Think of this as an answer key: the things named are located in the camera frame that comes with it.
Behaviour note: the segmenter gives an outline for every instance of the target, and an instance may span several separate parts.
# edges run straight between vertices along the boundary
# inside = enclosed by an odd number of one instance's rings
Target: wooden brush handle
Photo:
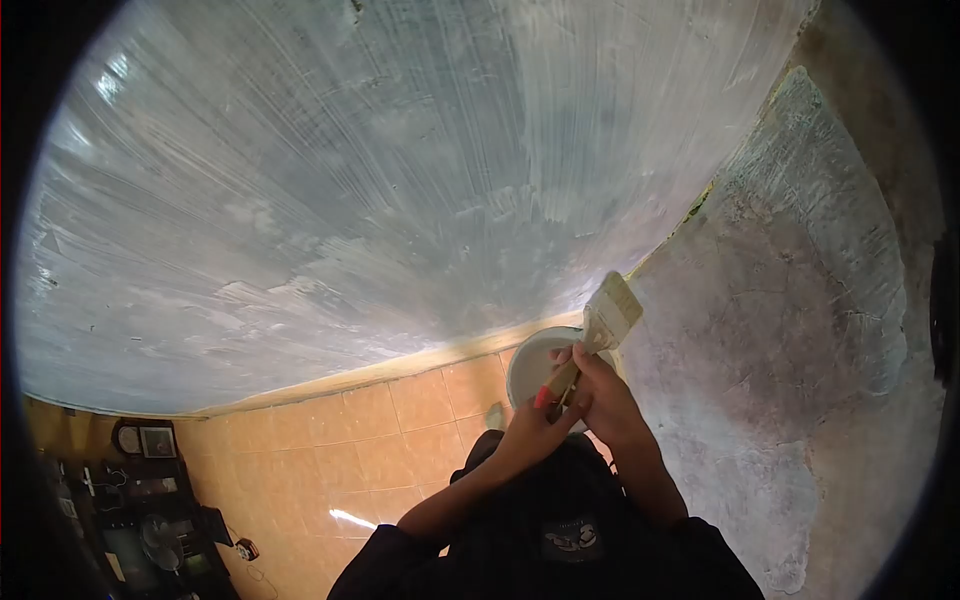
[[[547,377],[540,393],[537,394],[537,406],[556,402],[564,395],[566,388],[577,378],[580,368],[573,362],[573,359],[566,361]]]

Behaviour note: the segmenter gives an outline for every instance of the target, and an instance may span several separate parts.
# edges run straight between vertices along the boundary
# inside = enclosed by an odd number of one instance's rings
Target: red tip of brush handle
[[[549,404],[556,402],[560,398],[550,391],[545,385],[540,386],[540,391],[537,392],[537,399],[534,400],[534,408],[540,408],[541,406],[548,406]]]

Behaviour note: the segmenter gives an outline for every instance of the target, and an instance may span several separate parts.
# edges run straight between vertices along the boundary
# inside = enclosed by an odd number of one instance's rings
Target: shiny floor
[[[388,383],[176,425],[197,499],[252,563],[218,544],[244,600],[324,597],[378,523],[447,485],[507,399],[513,350]],[[609,451],[595,443],[610,460]]]

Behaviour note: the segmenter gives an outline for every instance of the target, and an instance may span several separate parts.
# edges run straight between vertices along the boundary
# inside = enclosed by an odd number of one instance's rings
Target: paint bucket
[[[507,368],[507,397],[516,410],[518,404],[537,395],[537,391],[553,371],[553,361],[548,352],[553,348],[570,346],[580,339],[583,329],[580,327],[547,327],[523,341],[516,348],[514,357]],[[616,368],[609,351],[598,352],[597,356]],[[587,431],[587,424],[578,420],[570,429],[571,433]]]

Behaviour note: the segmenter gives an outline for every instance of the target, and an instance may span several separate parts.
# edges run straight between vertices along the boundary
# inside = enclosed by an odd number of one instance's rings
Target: wall
[[[120,419],[86,411],[69,411],[32,398],[23,398],[24,413],[37,450],[81,469],[83,461],[120,461],[113,447],[113,426]]]
[[[644,316],[621,352],[690,512],[765,596],[854,598],[937,443],[943,218],[916,117],[855,17],[818,13],[798,49],[700,210],[632,278]]]
[[[131,2],[21,241],[23,385],[171,413],[577,309],[753,125],[810,2]]]

